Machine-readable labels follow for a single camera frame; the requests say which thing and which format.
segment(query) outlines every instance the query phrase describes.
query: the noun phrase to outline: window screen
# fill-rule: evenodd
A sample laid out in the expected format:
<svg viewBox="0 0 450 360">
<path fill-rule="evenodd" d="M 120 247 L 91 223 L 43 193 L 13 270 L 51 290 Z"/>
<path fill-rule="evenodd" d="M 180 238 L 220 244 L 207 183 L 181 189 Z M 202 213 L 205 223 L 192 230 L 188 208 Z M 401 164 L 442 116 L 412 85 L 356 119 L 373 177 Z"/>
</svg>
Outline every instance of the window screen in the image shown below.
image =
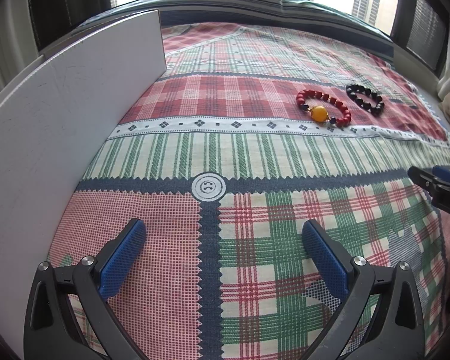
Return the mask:
<svg viewBox="0 0 450 360">
<path fill-rule="evenodd" d="M 407 48 L 435 70 L 447 28 L 426 0 L 416 0 L 415 17 Z"/>
</svg>

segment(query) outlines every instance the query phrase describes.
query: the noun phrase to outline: patterned fabric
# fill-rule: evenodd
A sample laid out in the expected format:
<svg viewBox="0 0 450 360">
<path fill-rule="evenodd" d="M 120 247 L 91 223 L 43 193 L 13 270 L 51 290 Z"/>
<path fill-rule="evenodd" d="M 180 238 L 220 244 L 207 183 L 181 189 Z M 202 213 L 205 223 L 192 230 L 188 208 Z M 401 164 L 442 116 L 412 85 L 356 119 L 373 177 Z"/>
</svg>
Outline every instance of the patterned fabric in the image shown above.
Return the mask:
<svg viewBox="0 0 450 360">
<path fill-rule="evenodd" d="M 308 0 L 138 0 L 98 14 L 76 31 L 151 9 L 159 10 L 164 27 L 222 21 L 290 28 L 353 44 L 389 63 L 394 59 L 393 43 L 380 30 L 347 13 Z"/>
<path fill-rule="evenodd" d="M 167 71 L 90 163 L 51 246 L 54 266 L 96 254 L 140 218 L 145 248 L 109 303 L 151 360 L 297 359 L 340 302 L 301 243 L 314 218 L 352 256 L 410 263 L 430 350 L 446 326 L 450 215 L 407 169 L 450 169 L 450 138 L 412 87 L 363 50 L 285 28 L 176 26 L 163 43 Z M 380 118 L 348 100 L 353 82 L 381 92 Z M 343 100 L 352 125 L 313 123 L 294 105 L 304 87 Z"/>
</svg>

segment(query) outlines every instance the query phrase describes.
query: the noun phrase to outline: yellow bead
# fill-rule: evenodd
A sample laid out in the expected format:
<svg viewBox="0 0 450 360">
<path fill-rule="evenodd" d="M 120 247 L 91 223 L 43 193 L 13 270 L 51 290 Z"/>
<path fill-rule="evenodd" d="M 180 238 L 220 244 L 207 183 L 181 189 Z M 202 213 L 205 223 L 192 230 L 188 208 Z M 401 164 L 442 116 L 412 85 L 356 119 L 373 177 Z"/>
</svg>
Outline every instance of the yellow bead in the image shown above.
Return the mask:
<svg viewBox="0 0 450 360">
<path fill-rule="evenodd" d="M 323 105 L 317 105 L 312 108 L 311 116 L 316 122 L 324 122 L 328 118 L 328 112 Z"/>
</svg>

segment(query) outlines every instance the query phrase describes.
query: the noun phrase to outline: black beaded bracelet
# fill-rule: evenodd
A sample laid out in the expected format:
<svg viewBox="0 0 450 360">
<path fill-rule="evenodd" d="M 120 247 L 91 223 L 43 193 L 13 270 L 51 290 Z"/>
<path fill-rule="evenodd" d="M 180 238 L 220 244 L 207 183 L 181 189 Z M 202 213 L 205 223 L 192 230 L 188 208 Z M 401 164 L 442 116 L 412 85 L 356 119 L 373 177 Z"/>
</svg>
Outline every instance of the black beaded bracelet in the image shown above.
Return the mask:
<svg viewBox="0 0 450 360">
<path fill-rule="evenodd" d="M 365 88 L 363 85 L 358 84 L 350 84 L 346 86 L 347 96 L 350 97 L 356 105 L 362 107 L 363 109 L 370 111 L 373 116 L 380 116 L 385 108 L 385 103 L 382 100 L 382 97 L 377 92 L 372 92 L 371 89 Z M 371 97 L 373 100 L 377 102 L 377 105 L 372 107 L 369 102 L 364 102 L 363 99 L 358 97 L 357 93 L 363 93 L 367 97 Z"/>
</svg>

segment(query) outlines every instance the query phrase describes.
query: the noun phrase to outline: metal screw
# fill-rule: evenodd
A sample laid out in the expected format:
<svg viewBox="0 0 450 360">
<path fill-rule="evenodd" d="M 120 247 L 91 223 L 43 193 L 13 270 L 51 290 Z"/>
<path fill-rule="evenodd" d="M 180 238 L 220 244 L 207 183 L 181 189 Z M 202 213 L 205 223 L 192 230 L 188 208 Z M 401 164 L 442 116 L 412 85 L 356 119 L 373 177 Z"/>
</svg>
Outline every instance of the metal screw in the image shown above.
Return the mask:
<svg viewBox="0 0 450 360">
<path fill-rule="evenodd" d="M 41 262 L 40 264 L 38 264 L 38 270 L 46 271 L 49 266 L 50 266 L 50 264 L 48 263 L 48 261 Z"/>
<path fill-rule="evenodd" d="M 93 256 L 85 256 L 82 258 L 83 266 L 91 266 L 94 263 L 95 259 Z"/>
<path fill-rule="evenodd" d="M 353 259 L 353 262 L 358 266 L 364 266 L 367 263 L 367 260 L 363 258 L 362 256 L 356 256 Z"/>
<path fill-rule="evenodd" d="M 408 271 L 410 269 L 410 266 L 408 265 L 408 262 L 401 261 L 398 263 L 398 266 L 403 269 L 404 271 Z"/>
</svg>

